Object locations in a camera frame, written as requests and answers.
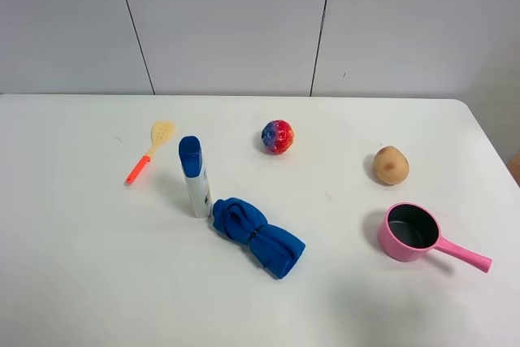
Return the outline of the brown potato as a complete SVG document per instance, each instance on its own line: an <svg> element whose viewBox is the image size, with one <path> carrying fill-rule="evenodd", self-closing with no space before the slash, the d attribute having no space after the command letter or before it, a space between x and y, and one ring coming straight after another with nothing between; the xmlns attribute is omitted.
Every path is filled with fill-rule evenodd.
<svg viewBox="0 0 520 347"><path fill-rule="evenodd" d="M387 185L400 184L410 173L410 165L406 157L390 145L375 154L372 166L375 176Z"/></svg>

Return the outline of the red blue ball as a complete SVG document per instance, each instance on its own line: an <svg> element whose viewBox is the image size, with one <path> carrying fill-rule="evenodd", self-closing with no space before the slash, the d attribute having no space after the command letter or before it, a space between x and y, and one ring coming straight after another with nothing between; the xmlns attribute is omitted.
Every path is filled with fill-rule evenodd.
<svg viewBox="0 0 520 347"><path fill-rule="evenodd" d="M294 131L288 122L272 120L262 130L261 140L269 153L283 154L294 142Z"/></svg>

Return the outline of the white bottle blue cap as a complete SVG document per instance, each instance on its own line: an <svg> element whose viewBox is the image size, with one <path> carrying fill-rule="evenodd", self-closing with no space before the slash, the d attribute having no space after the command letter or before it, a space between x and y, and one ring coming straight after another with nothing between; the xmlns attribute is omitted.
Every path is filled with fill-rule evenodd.
<svg viewBox="0 0 520 347"><path fill-rule="evenodd" d="M183 137L178 152L195 217L209 218L213 202L201 143L195 136Z"/></svg>

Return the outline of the blue tied cloth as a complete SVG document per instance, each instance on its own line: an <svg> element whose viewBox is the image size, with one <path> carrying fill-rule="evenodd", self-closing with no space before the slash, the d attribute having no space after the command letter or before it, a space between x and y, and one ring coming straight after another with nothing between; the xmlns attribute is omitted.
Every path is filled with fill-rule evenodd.
<svg viewBox="0 0 520 347"><path fill-rule="evenodd" d="M257 207L239 198L216 201L213 220L214 229L248 247L261 265L278 279L292 270L306 248L299 238L269 223Z"/></svg>

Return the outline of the pink saucepan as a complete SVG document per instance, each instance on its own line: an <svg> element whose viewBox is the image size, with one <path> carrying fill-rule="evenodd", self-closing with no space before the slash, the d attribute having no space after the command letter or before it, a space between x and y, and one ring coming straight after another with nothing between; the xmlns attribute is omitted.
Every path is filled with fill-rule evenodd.
<svg viewBox="0 0 520 347"><path fill-rule="evenodd" d="M391 206L381 223L377 238L386 255L400 262L414 262L428 251L438 250L488 273L492 260L448 241L437 220L413 203Z"/></svg>

